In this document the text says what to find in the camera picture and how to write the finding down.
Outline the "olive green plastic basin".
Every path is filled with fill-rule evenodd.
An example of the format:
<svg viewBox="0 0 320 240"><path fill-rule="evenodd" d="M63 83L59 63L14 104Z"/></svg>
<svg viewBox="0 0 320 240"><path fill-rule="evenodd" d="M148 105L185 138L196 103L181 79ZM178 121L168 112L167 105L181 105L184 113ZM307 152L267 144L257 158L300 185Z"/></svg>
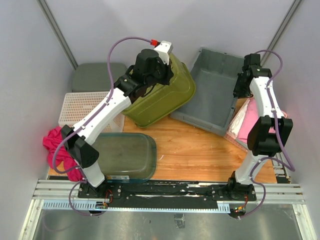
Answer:
<svg viewBox="0 0 320 240"><path fill-rule="evenodd" d="M138 127L147 128L186 104L195 94L196 84L187 66L169 54L173 77L169 85L157 84L146 97L138 98L122 114Z"/></svg>

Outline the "grey plastic bin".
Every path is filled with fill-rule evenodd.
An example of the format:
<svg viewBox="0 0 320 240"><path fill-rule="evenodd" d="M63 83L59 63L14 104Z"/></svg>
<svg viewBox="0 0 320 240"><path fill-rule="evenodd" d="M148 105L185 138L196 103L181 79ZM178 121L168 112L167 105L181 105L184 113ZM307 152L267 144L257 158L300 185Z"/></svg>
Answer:
<svg viewBox="0 0 320 240"><path fill-rule="evenodd" d="M199 50L190 74L195 93L170 117L207 132L225 136L234 116L237 98L233 91L244 58L208 48Z"/></svg>

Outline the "dark grey plastic tray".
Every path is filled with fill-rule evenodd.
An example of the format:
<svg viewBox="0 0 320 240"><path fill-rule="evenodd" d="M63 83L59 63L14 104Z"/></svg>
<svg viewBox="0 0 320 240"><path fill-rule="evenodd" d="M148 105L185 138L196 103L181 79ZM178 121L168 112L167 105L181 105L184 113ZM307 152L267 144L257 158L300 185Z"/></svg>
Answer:
<svg viewBox="0 0 320 240"><path fill-rule="evenodd" d="M108 92L110 89L111 80L106 62L83 63L72 76L73 93Z"/></svg>

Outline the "white perforated plastic basket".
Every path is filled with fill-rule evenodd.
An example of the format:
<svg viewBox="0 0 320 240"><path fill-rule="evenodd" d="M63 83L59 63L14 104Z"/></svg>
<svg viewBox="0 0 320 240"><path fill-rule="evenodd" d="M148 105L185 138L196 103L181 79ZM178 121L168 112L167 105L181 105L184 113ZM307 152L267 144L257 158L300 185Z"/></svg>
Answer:
<svg viewBox="0 0 320 240"><path fill-rule="evenodd" d="M87 116L106 96L107 91L98 92L70 92L64 96L58 126L74 124Z"/></svg>

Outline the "translucent blue plastic tub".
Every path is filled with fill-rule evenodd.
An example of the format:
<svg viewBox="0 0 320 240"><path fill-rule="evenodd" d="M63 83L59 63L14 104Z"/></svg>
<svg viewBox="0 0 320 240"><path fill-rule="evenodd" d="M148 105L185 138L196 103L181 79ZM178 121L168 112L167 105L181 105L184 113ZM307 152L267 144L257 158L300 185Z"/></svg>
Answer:
<svg viewBox="0 0 320 240"><path fill-rule="evenodd" d="M108 182L144 183L156 171L157 144L149 135L102 133L92 146L99 152L97 162Z"/></svg>

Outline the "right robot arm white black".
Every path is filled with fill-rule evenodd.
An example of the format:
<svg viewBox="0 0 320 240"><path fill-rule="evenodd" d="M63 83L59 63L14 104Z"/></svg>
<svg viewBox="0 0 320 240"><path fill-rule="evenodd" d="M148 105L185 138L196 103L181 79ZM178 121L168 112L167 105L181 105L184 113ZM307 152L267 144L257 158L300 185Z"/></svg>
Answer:
<svg viewBox="0 0 320 240"><path fill-rule="evenodd" d="M285 152L285 144L293 128L293 121L284 117L273 89L276 76L261 65L261 52L244 57L242 72L238 74L233 96L238 99L253 97L257 121L248 133L248 153L241 166L228 179L226 193L232 200L249 198L255 178L266 161Z"/></svg>

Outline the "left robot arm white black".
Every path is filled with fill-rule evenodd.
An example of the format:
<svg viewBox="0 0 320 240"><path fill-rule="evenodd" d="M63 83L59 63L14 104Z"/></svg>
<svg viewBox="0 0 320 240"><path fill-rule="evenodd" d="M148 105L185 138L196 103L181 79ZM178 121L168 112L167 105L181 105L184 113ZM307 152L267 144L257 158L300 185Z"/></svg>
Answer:
<svg viewBox="0 0 320 240"><path fill-rule="evenodd" d="M146 95L147 89L157 84L169 85L173 77L169 44L160 44L154 49L143 49L124 75L114 83L108 95L80 122L73 127L61 129L64 147L79 164L84 178L90 184L89 191L96 198L107 193L98 157L93 148L102 130L123 110Z"/></svg>

